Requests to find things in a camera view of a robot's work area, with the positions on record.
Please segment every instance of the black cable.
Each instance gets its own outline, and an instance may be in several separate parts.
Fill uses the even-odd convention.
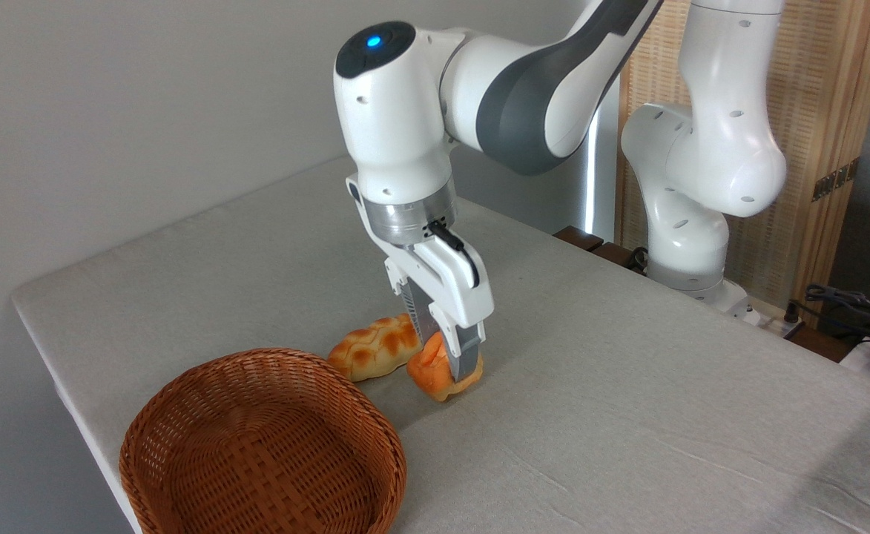
[[[811,308],[808,308],[807,306],[805,306],[802,302],[800,302],[798,300],[791,300],[791,303],[793,303],[795,306],[800,308],[800,310],[808,312],[808,314],[814,315],[814,317],[817,317],[819,319],[827,321],[828,323],[830,323],[832,325],[838,326],[840,328],[848,329],[848,330],[851,330],[853,332],[859,332],[859,334],[864,335],[864,337],[870,337],[870,329],[868,329],[868,328],[864,328],[864,327],[861,327],[858,325],[852,325],[852,324],[849,324],[847,322],[843,322],[843,321],[838,320],[834,317],[829,317],[829,315],[827,315],[827,314],[821,314],[820,311],[818,312],[817,310],[812,310]]]
[[[649,249],[645,247],[635,247],[632,249],[632,256],[630,256],[629,260],[625,263],[625,268],[645,271],[645,266],[649,263],[648,255]]]

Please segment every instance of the woven basket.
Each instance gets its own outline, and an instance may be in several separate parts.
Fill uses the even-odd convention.
[[[405,490],[398,434],[319,356],[254,349],[171,381],[119,459],[146,533],[380,533]]]

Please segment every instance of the robotic arm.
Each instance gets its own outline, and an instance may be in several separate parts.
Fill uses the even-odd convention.
[[[648,276],[757,324],[724,280],[728,223],[756,215],[784,186],[765,82],[784,0],[692,0],[679,70],[692,108],[647,104],[622,131],[649,225]]]
[[[336,106],[357,165],[349,193],[422,343],[444,335],[455,381],[475,369],[493,299],[478,252],[449,229],[449,152],[462,142],[526,175],[560,165],[661,2],[594,0],[546,47],[387,22],[337,55]]]

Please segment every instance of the bread roll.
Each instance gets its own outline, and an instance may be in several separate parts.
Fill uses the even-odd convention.
[[[412,318],[401,314],[350,332],[330,351],[327,361],[346,378],[359,382],[393,372],[420,350]]]
[[[441,332],[437,332],[425,343],[421,352],[408,360],[408,367],[405,369],[422,392],[428,393],[428,396],[438,402],[444,402],[449,395],[461,393],[480,380],[481,373],[484,372],[484,359],[478,353],[478,367],[471,375],[456,383],[448,363],[448,348],[444,345]]]

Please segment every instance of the table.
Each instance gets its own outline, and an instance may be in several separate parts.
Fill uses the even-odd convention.
[[[401,311],[336,159],[15,291],[134,523],[117,457],[141,406],[220,355],[326,355]],[[870,532],[870,378],[485,208],[481,382],[361,388],[400,433],[396,532]]]

